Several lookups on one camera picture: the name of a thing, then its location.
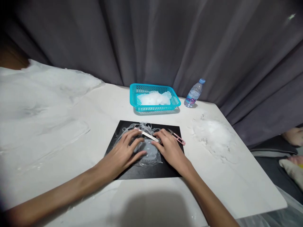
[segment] white table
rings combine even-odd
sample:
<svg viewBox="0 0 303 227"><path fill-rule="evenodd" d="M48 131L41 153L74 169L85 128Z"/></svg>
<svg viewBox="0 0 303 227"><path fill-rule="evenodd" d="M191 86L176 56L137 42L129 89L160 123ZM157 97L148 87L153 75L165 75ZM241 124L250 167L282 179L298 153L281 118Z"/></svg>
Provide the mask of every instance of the white table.
<svg viewBox="0 0 303 227"><path fill-rule="evenodd" d="M129 104L129 88L111 84L86 95L72 110L91 130L37 170L14 182L9 206L46 192L84 172L103 158L120 120L180 126L186 157L234 218L243 218L287 206L284 198L238 137L241 161L222 163L200 145L187 128L207 111L227 122L218 107L197 101L173 114L140 115ZM92 197L54 219L48 226L206 226L195 198L181 178L116 180Z"/></svg>

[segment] white pile of fluff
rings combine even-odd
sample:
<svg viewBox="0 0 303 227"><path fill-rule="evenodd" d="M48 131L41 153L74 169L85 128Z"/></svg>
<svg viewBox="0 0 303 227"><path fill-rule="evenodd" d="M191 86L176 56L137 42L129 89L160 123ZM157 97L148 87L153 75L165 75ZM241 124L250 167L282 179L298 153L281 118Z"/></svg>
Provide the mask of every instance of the white pile of fluff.
<svg viewBox="0 0 303 227"><path fill-rule="evenodd" d="M160 94L158 91L150 91L149 94L138 95L142 106L170 105L171 93L169 91Z"/></svg>

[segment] person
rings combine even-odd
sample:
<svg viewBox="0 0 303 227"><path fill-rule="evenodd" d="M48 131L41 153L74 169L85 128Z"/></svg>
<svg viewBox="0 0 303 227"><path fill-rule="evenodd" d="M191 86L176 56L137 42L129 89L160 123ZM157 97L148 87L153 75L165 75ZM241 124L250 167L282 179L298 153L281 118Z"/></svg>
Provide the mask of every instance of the person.
<svg viewBox="0 0 303 227"><path fill-rule="evenodd" d="M138 129L126 132L117 145L94 167L70 181L5 212L13 226L29 226L58 209L69 205L114 180L126 168L132 165L145 151L132 155L135 147L143 138L137 138L129 145L132 138L139 135ZM213 226L239 226L220 200L210 190L185 157L178 142L165 129L154 134L163 145L152 142L168 163L185 179L196 197L208 224Z"/></svg>

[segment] pink scissors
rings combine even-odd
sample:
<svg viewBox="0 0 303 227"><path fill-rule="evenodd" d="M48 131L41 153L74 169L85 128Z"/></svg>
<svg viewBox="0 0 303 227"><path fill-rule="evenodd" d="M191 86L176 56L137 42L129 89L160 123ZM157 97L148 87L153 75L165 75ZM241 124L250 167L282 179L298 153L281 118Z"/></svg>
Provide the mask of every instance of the pink scissors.
<svg viewBox="0 0 303 227"><path fill-rule="evenodd" d="M181 137L179 137L177 134L175 134L172 130L170 130L170 129L168 129L169 131L170 131L170 133L171 133L171 135L173 136L173 135L175 135L175 136L173 136L175 139L176 139L176 141L178 141L179 143L181 143L182 145L185 145L185 141L183 140L183 139L181 139Z"/></svg>

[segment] hand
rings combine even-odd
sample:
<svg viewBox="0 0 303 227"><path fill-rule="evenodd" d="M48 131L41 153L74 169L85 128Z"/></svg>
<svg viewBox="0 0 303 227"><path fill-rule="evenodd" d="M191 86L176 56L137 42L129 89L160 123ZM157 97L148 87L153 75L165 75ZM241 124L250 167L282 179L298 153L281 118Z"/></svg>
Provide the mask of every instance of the hand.
<svg viewBox="0 0 303 227"><path fill-rule="evenodd" d="M187 171L191 162L185 157L173 135L165 129L161 129L161 131L156 132L154 136L161 139L163 146L155 141L152 142L152 145L154 145L163 155L165 160L183 176L183 173Z"/></svg>
<svg viewBox="0 0 303 227"><path fill-rule="evenodd" d="M107 183L112 181L142 155L146 154L146 151L140 151L132 156L136 146L140 142L143 142L144 139L137 138L131 145L129 143L134 136L140 133L139 129L133 129L124 133L116 146L93 167L97 171L97 174L100 174L102 180L105 180Z"/></svg>

